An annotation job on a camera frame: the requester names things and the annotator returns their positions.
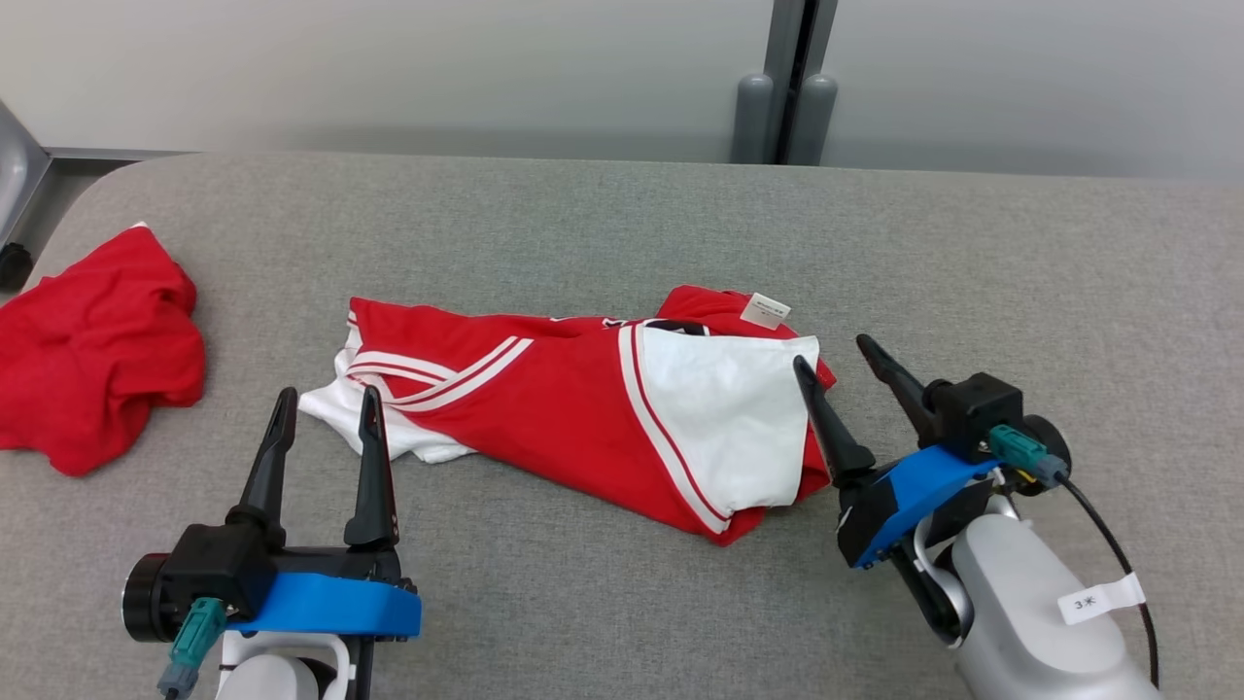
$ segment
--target black cable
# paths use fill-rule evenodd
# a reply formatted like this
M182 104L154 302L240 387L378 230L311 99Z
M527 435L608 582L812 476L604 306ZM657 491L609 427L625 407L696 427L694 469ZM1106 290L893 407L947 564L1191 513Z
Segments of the black cable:
M1088 502L1088 497L1076 485L1071 484L1071 480L1065 474L1059 472L1054 479L1066 487L1067 492L1080 502L1080 507L1092 518L1092 523L1101 531L1101 536L1106 538L1106 545L1110 545L1111 551L1115 552L1115 557L1118 558L1120 566L1123 567L1123 573L1133 573L1132 563L1127 561L1127 555L1123 555L1123 548L1115 540L1115 533L1110 532L1110 528L1106 527L1106 521L1101 520L1097 510ZM1144 637L1149 645L1149 683L1153 684L1153 688L1158 688L1158 633L1153 629L1153 617L1149 615L1148 604L1141 603L1136 608L1141 612L1141 622L1144 623Z

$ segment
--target crumpled red cloth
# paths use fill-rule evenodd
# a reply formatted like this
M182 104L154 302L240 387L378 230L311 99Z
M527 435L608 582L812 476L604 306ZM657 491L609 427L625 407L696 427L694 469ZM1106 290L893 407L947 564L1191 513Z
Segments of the crumpled red cloth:
M123 455L152 407L203 397L194 282L146 224L0 306L0 450L68 476Z

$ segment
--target red and white shirt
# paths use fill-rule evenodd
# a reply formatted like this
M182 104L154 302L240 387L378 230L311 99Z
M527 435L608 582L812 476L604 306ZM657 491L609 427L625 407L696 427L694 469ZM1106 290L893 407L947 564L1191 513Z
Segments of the red and white shirt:
M675 288L661 318L463 316L352 298L337 379L302 412L358 451L362 390L389 455L479 451L726 545L829 484L792 363L816 337L739 318L748 296Z

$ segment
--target red fabric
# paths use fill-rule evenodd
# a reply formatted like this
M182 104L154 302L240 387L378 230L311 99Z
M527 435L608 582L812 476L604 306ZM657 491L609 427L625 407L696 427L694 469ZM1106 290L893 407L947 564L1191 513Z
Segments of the red fabric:
M121 456L152 407L203 397L194 282L146 225L0 306L0 450L68 476Z
M679 286L657 316L700 323L715 334L797 336L785 325L769 329L740 320L749 297L735 291ZM646 448L631 404L615 395L623 387L617 361L618 326L636 321L601 316L463 316L433 306L401 306L360 297L352 298L350 307L351 322L362 333L351 377L366 382L368 373L384 375L392 394L387 400L393 402L389 408L402 412L412 423L722 546L746 535L764 518L763 507L736 511L724 532L713 532L688 509L656 454ZM424 373L437 373L437 366L462 377L485 373L490 366L505 362L504 353L490 356L490 352L513 348L506 344L508 338L511 342L535 338L524 349L521 379L489 380L483 389L439 404L437 398L452 392L438 389L435 378ZM480 361L489 357L494 359ZM412 358L432 366L412 366ZM603 362L606 358L612 361ZM468 371L469 366L475 369ZM388 374L391 369L406 374ZM835 383L824 362L817 363L817 374L826 388ZM415 409L420 402L424 407ZM811 431L802 463L796 500L830 484Z

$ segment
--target clothing tag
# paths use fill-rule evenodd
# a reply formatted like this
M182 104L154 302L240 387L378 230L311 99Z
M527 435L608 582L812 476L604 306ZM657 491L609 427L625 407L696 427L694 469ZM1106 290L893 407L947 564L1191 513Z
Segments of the clothing tag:
M773 329L780 326L789 315L790 306L774 301L764 293L753 293L739 317Z
M1080 593L1059 598L1059 609L1069 625L1091 620L1102 613L1130 608L1144 602L1144 592L1136 573L1130 573L1115 583L1086 588Z

